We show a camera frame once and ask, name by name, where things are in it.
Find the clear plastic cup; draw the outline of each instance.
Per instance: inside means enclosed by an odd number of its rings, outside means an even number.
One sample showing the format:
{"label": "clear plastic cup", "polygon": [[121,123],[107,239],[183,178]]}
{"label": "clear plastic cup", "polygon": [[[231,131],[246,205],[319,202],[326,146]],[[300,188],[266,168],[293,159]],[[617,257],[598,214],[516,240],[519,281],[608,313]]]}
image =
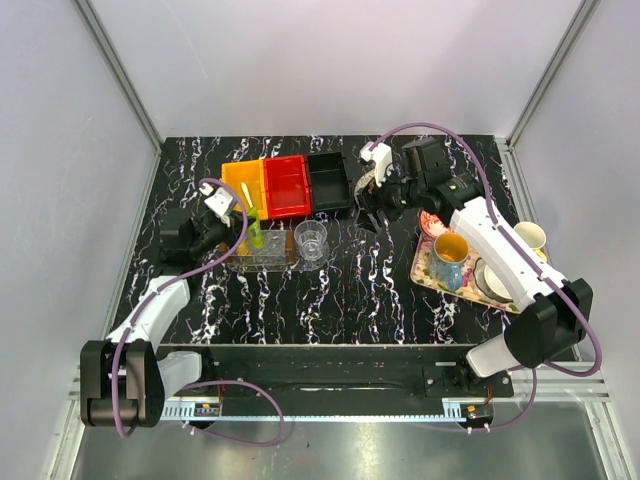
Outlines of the clear plastic cup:
{"label": "clear plastic cup", "polygon": [[320,259],[324,253],[327,229],[320,222],[305,220],[296,227],[293,238],[302,258],[315,261]]}

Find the aluminum frame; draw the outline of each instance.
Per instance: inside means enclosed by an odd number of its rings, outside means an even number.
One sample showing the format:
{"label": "aluminum frame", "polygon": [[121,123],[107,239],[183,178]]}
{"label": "aluminum frame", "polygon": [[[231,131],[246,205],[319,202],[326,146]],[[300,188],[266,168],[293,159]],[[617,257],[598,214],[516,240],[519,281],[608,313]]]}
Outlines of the aluminum frame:
{"label": "aluminum frame", "polygon": [[[125,256],[121,273],[113,292],[112,301],[107,311],[106,321],[103,328],[103,333],[106,335],[110,326],[113,324],[113,320],[115,319],[120,293],[126,279],[126,273],[135,247],[137,233],[142,225],[146,203],[148,201],[151,186],[160,161],[160,150],[163,138],[158,133],[151,117],[144,108],[144,105],[142,104],[142,101],[122,66],[116,51],[95,12],[95,9],[91,5],[90,0],[71,1],[78,9],[80,18],[85,23],[95,40],[101,54],[114,75],[115,81],[120,86],[123,95],[138,118],[146,136],[157,151],[154,158],[154,168],[152,169],[147,184],[145,185],[143,198],[140,206],[138,207],[136,222],[129,241],[128,253]],[[521,138],[550,84],[566,58],[570,55],[573,45],[586,27],[599,3],[600,0],[582,1],[570,25],[568,26],[565,35],[558,45],[558,48],[554,52],[544,74],[538,82],[536,89],[530,97],[520,118],[516,122],[514,130],[509,136],[509,141],[507,142],[507,140],[502,138],[496,139],[496,143],[503,160],[505,175],[514,195],[516,209],[522,219],[535,222],[537,217],[513,147]],[[570,365],[571,368],[581,368],[586,367],[587,364],[571,362],[567,365]],[[611,479],[636,479],[637,476],[633,470],[629,452],[622,439],[619,425],[613,412],[609,394],[602,375],[598,373],[597,375],[587,379],[574,379],[562,375],[548,367],[542,367],[538,369],[538,372],[539,382],[536,402],[568,401],[583,404],[588,414],[589,421],[591,422],[594,438],[605,466],[607,476]],[[75,380],[76,382],[79,380],[78,374],[76,374]],[[527,395],[530,394],[529,385],[531,381],[528,379],[528,372],[521,371],[514,373],[512,375],[512,381],[516,391],[515,397],[513,399],[495,399],[496,403],[517,402],[520,399],[526,399]],[[473,399],[448,399],[449,402],[453,402],[454,404],[456,404],[457,401],[460,401],[460,403],[468,403],[471,400]],[[43,473],[45,478],[66,480],[71,478],[84,433],[84,425],[80,421],[80,402],[77,389],[70,392],[69,398],[63,406],[62,415],[59,419],[56,432],[58,441],[53,449],[51,459],[46,465],[47,469]]]}

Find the white wall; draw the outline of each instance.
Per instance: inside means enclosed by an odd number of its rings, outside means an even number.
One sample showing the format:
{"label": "white wall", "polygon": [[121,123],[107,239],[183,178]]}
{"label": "white wall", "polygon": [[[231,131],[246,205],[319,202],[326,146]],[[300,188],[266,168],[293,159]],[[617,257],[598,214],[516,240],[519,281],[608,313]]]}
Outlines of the white wall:
{"label": "white wall", "polygon": [[93,3],[165,136],[504,136],[580,1]]}
{"label": "white wall", "polygon": [[517,152],[554,263],[594,289],[603,372],[640,471],[640,3],[602,2]]}
{"label": "white wall", "polygon": [[2,2],[0,65],[0,471],[33,479],[153,151],[69,0]]}

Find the beige cup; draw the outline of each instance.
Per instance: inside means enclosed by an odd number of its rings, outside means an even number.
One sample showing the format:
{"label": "beige cup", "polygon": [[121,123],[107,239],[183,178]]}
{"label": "beige cup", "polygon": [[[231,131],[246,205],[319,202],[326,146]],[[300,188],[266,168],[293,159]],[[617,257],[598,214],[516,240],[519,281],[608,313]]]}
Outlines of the beige cup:
{"label": "beige cup", "polygon": [[542,260],[547,261],[547,256],[541,250],[547,243],[547,234],[540,225],[533,222],[520,222],[513,229]]}

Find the gray floor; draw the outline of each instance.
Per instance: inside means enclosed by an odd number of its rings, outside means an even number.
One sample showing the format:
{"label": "gray floor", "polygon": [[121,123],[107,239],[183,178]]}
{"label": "gray floor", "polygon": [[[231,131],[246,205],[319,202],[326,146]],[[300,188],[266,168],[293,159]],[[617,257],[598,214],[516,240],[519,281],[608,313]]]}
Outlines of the gray floor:
{"label": "gray floor", "polygon": [[[516,413],[498,406],[499,417]],[[270,424],[220,424],[217,431],[267,440]],[[87,429],[74,479],[601,479],[586,414],[578,404],[536,404],[513,429],[441,433],[414,424],[291,425],[278,447],[248,448],[190,436],[175,424],[120,440]]]}

